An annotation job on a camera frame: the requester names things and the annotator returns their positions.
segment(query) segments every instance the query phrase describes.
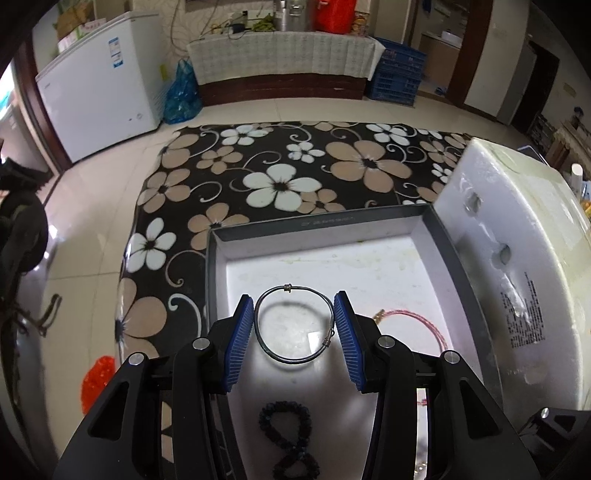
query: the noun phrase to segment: blue plastic bag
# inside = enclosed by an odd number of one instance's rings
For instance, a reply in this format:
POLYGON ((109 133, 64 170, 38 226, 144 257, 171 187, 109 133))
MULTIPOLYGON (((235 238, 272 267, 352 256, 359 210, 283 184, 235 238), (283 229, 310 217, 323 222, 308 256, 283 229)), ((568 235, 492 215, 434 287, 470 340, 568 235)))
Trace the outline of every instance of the blue plastic bag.
POLYGON ((179 60, 177 77, 166 94, 164 121, 168 124, 186 122, 194 118, 201 108, 203 103, 199 98, 193 67, 186 60, 179 60))

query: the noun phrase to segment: checkered tablecloth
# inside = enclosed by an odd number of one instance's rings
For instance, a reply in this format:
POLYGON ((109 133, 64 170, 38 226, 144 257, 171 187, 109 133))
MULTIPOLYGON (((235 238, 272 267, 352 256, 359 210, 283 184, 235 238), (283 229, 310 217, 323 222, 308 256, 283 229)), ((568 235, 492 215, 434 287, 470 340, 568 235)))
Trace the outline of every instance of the checkered tablecloth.
POLYGON ((383 45, 323 32, 208 35, 187 49, 199 85, 256 75, 320 73, 371 79, 383 45))

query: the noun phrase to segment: green vegetables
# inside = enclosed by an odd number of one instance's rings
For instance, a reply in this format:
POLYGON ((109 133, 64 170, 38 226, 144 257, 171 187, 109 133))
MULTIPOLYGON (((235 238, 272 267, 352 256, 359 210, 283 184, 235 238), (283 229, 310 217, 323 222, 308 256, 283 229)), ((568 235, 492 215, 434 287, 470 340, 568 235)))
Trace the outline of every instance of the green vegetables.
POLYGON ((265 18, 256 22, 251 30, 253 32, 273 32, 275 27, 273 26, 273 15, 268 14, 265 18))

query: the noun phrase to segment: blue plastic crate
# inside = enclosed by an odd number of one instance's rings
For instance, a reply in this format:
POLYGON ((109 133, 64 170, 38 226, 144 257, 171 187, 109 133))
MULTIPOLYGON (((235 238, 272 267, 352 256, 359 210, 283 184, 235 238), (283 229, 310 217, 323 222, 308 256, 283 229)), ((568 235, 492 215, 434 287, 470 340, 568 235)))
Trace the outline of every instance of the blue plastic crate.
POLYGON ((420 80, 406 78, 383 70, 376 70, 366 95, 372 100, 385 100, 403 105, 414 104, 420 80))
POLYGON ((386 47, 378 64, 380 70, 421 80, 426 53, 384 38, 375 39, 386 47))

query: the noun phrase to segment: metal wire bracelet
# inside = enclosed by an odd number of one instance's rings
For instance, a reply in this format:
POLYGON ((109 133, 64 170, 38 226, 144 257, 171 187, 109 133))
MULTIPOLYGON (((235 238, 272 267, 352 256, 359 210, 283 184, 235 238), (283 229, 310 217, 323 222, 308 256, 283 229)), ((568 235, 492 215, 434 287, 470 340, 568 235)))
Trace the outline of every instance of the metal wire bracelet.
POLYGON ((322 352, 324 352, 329 347, 330 339, 335 334, 335 311, 333 310, 332 302, 330 301, 330 299, 326 295, 323 295, 322 293, 314 290, 313 288, 292 286, 291 283, 288 283, 286 285, 280 285, 278 287, 269 288, 269 290, 267 290, 265 293, 263 293, 263 295, 261 295, 259 297, 259 299, 256 301, 256 305, 255 305, 254 325, 255 325, 255 335, 256 335, 256 339, 259 342, 259 345, 261 346, 263 351, 267 355, 269 355, 273 360, 277 360, 278 362, 281 362, 282 364, 289 364, 289 365, 305 364, 307 362, 311 362, 314 358, 317 358, 322 352), (301 358, 287 358, 287 357, 284 357, 281 355, 277 355, 273 350, 271 350, 267 346, 265 341, 262 339, 261 330, 260 330, 259 324, 258 324, 259 309, 261 308, 262 301, 265 300, 265 298, 269 294, 271 294, 277 290, 284 290, 286 292, 291 292, 292 290, 306 290, 306 291, 309 291, 309 292, 312 292, 312 293, 315 293, 316 295, 318 295, 329 306, 329 309, 330 309, 329 329, 328 329, 328 332, 326 333, 326 336, 324 337, 324 340, 322 341, 322 345, 320 345, 319 349, 317 351, 315 351, 314 353, 312 353, 308 356, 301 357, 301 358))

